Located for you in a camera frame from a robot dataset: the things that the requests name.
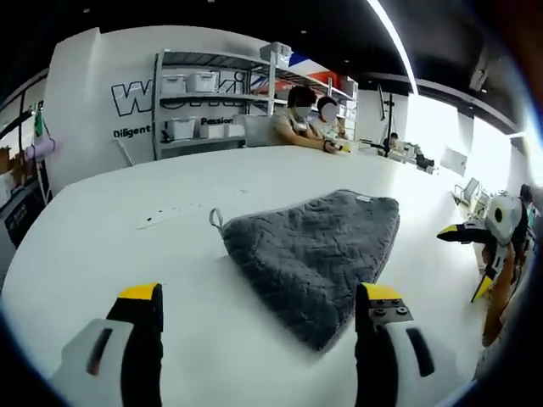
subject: metal shelf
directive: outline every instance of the metal shelf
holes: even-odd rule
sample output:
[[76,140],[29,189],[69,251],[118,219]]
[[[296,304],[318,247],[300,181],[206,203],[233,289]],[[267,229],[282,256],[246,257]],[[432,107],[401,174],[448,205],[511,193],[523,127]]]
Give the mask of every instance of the metal shelf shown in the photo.
[[[244,71],[242,80],[242,94],[232,93],[204,93],[190,92],[177,95],[160,95],[160,78],[163,75],[163,70],[172,70],[175,68],[205,68],[217,70],[236,70]],[[268,82],[268,91],[266,95],[251,94],[252,78],[254,76],[263,76]],[[267,106],[267,115],[273,114],[275,104],[286,105],[287,101],[275,99],[275,85],[279,81],[287,81],[293,85],[308,86],[314,91],[332,96],[339,101],[352,101],[344,92],[332,87],[332,80],[328,80],[328,84],[307,75],[301,75],[293,72],[290,69],[277,67],[277,55],[271,53],[271,62],[264,59],[246,57],[244,55],[236,55],[233,53],[208,53],[208,52],[176,52],[170,50],[162,50],[156,53],[154,58],[153,72],[153,102],[151,106],[152,119],[152,143],[155,159],[162,159],[165,150],[173,148],[183,148],[189,146],[227,143],[227,142],[245,142],[244,137],[229,137],[219,139],[187,139],[179,140],[171,143],[160,142],[161,126],[163,123],[163,114],[161,106],[168,107],[169,103],[179,103],[179,107],[183,102],[188,100],[231,100],[239,101],[240,103],[232,103],[239,107],[240,113],[249,114],[252,103],[261,103]]]
[[[269,76],[270,63],[264,59],[245,57],[230,53],[189,53],[165,51],[162,60],[163,67],[175,66],[209,66],[229,70],[253,70],[255,74]],[[327,94],[328,85],[310,76],[298,74],[285,68],[276,68],[276,78],[295,85],[308,86],[314,91]],[[354,100],[335,87],[332,94],[339,100]]]
[[163,67],[176,66],[209,66],[226,70],[255,70],[270,65],[264,59],[245,57],[233,53],[191,53],[165,51],[162,59]]
[[234,100],[249,100],[254,102],[267,102],[267,96],[258,95],[243,95],[237,93],[207,93],[207,92],[191,92],[180,93],[179,95],[160,95],[160,103],[180,102],[184,99],[234,99]]
[[174,142],[161,142],[161,150],[170,150],[173,148],[184,148],[191,146],[201,146],[203,144],[217,144],[222,142],[245,142],[245,137],[224,137],[224,138],[188,138],[185,140],[175,140]]

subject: ceiling light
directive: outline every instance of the ceiling light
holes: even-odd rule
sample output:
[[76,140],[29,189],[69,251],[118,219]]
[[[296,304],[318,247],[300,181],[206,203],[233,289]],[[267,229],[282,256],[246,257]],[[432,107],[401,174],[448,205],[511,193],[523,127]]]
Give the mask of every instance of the ceiling light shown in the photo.
[[389,33],[389,36],[392,39],[392,42],[396,46],[396,50],[400,54],[401,62],[403,62],[404,68],[406,69],[407,76],[409,77],[409,82],[411,83],[411,87],[413,89],[413,93],[418,95],[417,83],[415,82],[415,74],[413,73],[413,68],[411,67],[409,58],[407,57],[406,49],[404,48],[404,45],[401,43],[401,39],[400,39],[400,36],[398,35],[398,31],[396,31],[394,25],[392,24],[392,21],[390,20],[390,17],[387,15],[386,11],[384,11],[383,6],[378,0],[366,0],[366,1],[373,8],[373,11],[379,17],[379,19],[381,20],[381,23],[384,25],[384,28]]

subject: white shirt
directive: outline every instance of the white shirt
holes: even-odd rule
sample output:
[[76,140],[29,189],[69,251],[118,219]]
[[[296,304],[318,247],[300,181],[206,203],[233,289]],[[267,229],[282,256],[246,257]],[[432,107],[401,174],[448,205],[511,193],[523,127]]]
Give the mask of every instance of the white shirt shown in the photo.
[[335,120],[333,123],[327,123],[322,121],[320,118],[316,118],[310,122],[311,127],[315,129],[318,136],[334,141],[338,138],[338,121]]

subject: white storage box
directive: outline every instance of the white storage box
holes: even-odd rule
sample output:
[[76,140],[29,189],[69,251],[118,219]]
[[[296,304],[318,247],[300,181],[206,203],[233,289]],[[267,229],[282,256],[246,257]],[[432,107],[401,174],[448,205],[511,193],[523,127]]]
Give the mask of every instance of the white storage box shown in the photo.
[[225,125],[202,125],[200,127],[200,138],[224,138]]
[[186,140],[194,137],[194,119],[175,119],[165,122],[165,131],[170,140]]
[[279,68],[288,68],[292,49],[281,42],[272,42],[260,49],[260,57],[266,61],[272,59],[272,51],[277,54],[277,66]]
[[185,75],[163,75],[160,86],[161,95],[179,95],[187,91]]
[[194,72],[187,78],[187,92],[216,93],[218,88],[218,72]]
[[225,137],[243,137],[245,136],[244,125],[225,125]]

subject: shelf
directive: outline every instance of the shelf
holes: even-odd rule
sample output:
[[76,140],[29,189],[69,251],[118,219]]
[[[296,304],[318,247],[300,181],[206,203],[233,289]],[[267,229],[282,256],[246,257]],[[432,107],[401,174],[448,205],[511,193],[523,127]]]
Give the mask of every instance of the shelf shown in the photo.
[[347,100],[350,102],[354,102],[356,99],[349,96],[347,93],[340,91],[339,89],[336,89],[335,87],[332,88],[332,97],[339,99],[339,100]]
[[[255,73],[261,73],[262,75],[269,75],[269,65],[263,66],[259,70],[256,70]],[[293,72],[292,70],[287,70],[284,68],[277,68],[276,69],[276,78],[280,79],[281,81],[287,81],[290,83],[294,83],[295,85],[300,86],[308,86],[311,89],[313,89],[316,92],[322,93],[324,95],[328,92],[328,84],[323,83],[317,79],[311,78],[310,76],[298,74],[296,72]],[[346,93],[340,91],[339,89],[336,89],[335,87],[332,88],[332,96],[335,99],[338,99],[339,101],[347,100],[347,101],[354,101],[355,99],[351,98]]]
[[254,70],[270,65],[264,59],[245,57],[233,53],[192,53],[164,51],[163,67],[207,66],[227,70]]
[[[162,60],[163,67],[176,66],[205,66],[211,68],[223,68],[229,70],[252,70],[254,74],[269,76],[270,62],[264,59],[245,57],[233,53],[192,53],[165,51]],[[328,84],[311,78],[310,76],[298,74],[285,68],[276,68],[276,78],[282,81],[294,83],[295,85],[308,86],[311,89],[327,94]],[[332,88],[332,95],[338,100],[355,100],[346,93],[335,87]]]
[[224,138],[188,138],[186,140],[175,140],[174,142],[160,142],[161,150],[170,150],[173,148],[184,148],[191,146],[201,146],[203,144],[217,144],[222,142],[244,142],[245,137],[224,137]]
[[160,102],[181,102],[187,99],[231,99],[231,100],[249,100],[253,102],[267,102],[267,96],[259,95],[242,95],[236,93],[206,93],[206,92],[192,92],[192,93],[180,93],[179,95],[160,95]]

